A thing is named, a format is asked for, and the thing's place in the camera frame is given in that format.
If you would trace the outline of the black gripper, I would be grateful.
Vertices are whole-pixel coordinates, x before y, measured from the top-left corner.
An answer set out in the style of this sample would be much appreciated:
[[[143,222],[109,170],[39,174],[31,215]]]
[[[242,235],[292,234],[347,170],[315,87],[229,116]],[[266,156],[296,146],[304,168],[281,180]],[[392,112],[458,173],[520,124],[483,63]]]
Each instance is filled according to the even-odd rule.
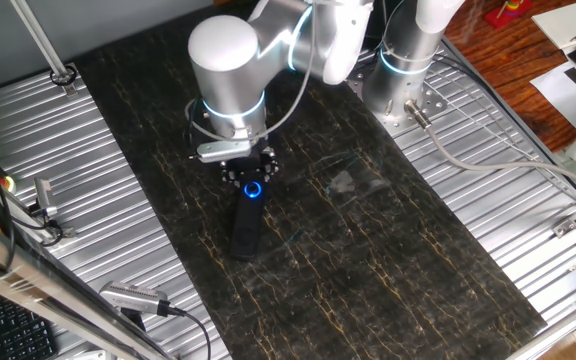
[[[279,171],[276,153],[272,148],[266,148],[267,141],[260,141],[254,145],[249,155],[234,159],[232,162],[221,162],[221,178],[224,183],[241,187],[242,172],[254,171],[261,167],[263,180],[268,183]]]

